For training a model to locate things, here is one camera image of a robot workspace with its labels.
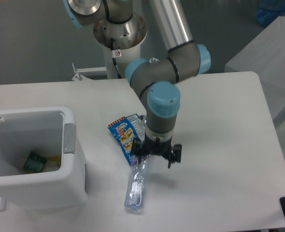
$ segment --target light blue joint cap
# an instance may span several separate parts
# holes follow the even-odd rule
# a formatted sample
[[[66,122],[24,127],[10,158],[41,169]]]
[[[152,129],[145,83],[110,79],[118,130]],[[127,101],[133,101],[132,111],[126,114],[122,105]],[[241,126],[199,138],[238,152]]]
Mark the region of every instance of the light blue joint cap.
[[[70,6],[67,2],[67,0],[63,0],[63,3],[64,3],[64,6],[65,6],[65,9],[67,11],[67,13],[69,14],[70,18],[71,18],[71,21],[72,23],[74,24],[74,26],[79,29],[79,28],[83,28],[83,26],[77,21],[77,19],[75,18],[75,16],[73,15],[71,9],[70,9]]]
[[[200,67],[198,74],[207,72],[211,67],[211,57],[206,46],[203,44],[198,44],[197,47],[200,51]]]
[[[145,58],[139,58],[129,63],[125,69],[125,77],[131,84],[131,79],[135,70],[144,63],[149,63]]]
[[[179,111],[180,91],[170,82],[156,82],[148,92],[147,102],[155,115],[161,118],[171,118]]]

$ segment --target clear plastic bottle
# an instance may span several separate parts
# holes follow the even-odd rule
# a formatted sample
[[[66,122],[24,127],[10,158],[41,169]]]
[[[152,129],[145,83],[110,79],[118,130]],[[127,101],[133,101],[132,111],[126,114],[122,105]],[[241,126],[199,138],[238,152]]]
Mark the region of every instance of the clear plastic bottle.
[[[139,210],[143,207],[149,163],[150,155],[146,156],[141,163],[131,167],[124,202],[124,206],[128,209]]]
[[[285,0],[260,0],[256,16],[258,22],[267,27],[278,16],[285,16]]]

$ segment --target candy wrapper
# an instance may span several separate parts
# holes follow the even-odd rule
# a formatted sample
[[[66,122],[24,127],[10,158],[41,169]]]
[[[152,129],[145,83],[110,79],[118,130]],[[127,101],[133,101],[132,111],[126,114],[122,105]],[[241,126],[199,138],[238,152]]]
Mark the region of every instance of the candy wrapper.
[[[123,154],[130,166],[138,163],[138,159],[132,159],[130,153],[133,139],[135,137],[144,140],[144,125],[143,117],[134,114],[128,117],[122,117],[108,125],[108,129],[113,134],[114,138],[119,142]]]

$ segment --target white plastic bin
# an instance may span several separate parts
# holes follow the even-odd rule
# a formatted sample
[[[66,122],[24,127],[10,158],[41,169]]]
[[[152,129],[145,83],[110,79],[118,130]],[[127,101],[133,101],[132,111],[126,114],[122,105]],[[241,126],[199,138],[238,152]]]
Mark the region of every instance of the white plastic bin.
[[[31,152],[61,156],[60,168],[26,174],[22,167]],[[82,204],[85,179],[86,157],[69,107],[0,110],[1,197],[29,209]]]

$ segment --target white table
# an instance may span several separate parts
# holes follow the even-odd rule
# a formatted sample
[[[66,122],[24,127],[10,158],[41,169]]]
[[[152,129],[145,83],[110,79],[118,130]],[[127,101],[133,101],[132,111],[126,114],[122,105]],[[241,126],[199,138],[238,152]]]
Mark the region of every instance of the white table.
[[[126,80],[0,86],[0,109],[66,104],[88,159],[88,201],[29,211],[8,203],[0,232],[245,231],[285,227],[285,162],[258,76],[200,75],[178,84],[180,164],[153,157],[145,207],[123,203],[129,166],[107,125],[145,110]]]

